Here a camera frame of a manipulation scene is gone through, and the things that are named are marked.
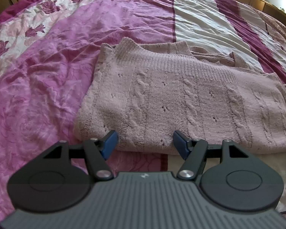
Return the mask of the pink knitted cardigan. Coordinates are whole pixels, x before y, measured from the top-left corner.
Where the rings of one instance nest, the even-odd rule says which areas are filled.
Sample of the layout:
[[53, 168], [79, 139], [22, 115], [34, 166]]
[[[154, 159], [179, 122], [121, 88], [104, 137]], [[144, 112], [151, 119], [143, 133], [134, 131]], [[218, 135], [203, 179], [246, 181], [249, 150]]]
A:
[[286, 84], [235, 52], [211, 54], [186, 42], [102, 44], [74, 125], [84, 141], [108, 131], [119, 150], [176, 154], [176, 130], [252, 153], [286, 152]]

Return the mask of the purple floral bedspread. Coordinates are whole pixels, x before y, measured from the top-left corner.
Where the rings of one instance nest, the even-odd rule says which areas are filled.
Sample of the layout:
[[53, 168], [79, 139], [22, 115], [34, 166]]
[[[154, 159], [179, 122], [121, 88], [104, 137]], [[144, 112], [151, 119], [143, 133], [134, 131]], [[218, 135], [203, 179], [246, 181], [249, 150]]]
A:
[[[0, 15], [0, 221], [14, 211], [9, 178], [59, 140], [82, 142], [75, 119], [102, 44], [186, 42], [211, 54], [235, 52], [286, 84], [286, 33], [276, 19], [235, 0], [21, 0]], [[286, 152], [257, 154], [281, 175]], [[176, 154], [118, 146], [114, 173], [175, 170]]]

